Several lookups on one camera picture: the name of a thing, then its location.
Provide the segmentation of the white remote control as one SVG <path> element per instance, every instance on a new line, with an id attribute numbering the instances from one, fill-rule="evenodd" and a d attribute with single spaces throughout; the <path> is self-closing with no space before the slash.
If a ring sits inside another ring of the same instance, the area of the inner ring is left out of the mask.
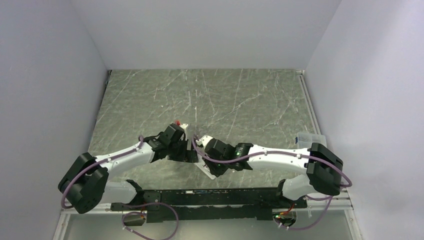
<path id="1" fill-rule="evenodd" d="M 206 174 L 211 180 L 215 180 L 217 177 L 213 175 L 209 169 L 209 167 L 206 165 L 205 162 L 196 162 L 194 165 L 199 168 L 204 174 Z"/>

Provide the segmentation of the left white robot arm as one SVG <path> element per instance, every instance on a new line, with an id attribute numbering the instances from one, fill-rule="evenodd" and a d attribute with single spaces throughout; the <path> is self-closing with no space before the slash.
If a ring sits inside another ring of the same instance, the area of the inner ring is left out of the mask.
<path id="1" fill-rule="evenodd" d="M 85 214 L 99 204 L 120 204 L 137 210 L 145 204 L 145 191 L 133 180 L 110 179 L 141 165 L 158 160 L 195 164 L 198 155 L 191 147 L 187 124 L 171 123 L 156 135 L 140 135 L 136 144 L 112 153 L 77 157 L 58 184 L 63 209 Z"/>

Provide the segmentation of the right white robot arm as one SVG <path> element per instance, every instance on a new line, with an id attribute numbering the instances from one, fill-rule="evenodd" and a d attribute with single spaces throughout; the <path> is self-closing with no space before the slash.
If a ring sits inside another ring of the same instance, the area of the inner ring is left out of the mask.
<path id="1" fill-rule="evenodd" d="M 300 149 L 278 149 L 252 143 L 226 144 L 210 136 L 196 141 L 210 173 L 218 177 L 227 169 L 235 171 L 277 169 L 294 172 L 283 179 L 275 194 L 276 203 L 289 207 L 295 200 L 313 193 L 337 196 L 342 189 L 343 161 L 321 143 Z"/>

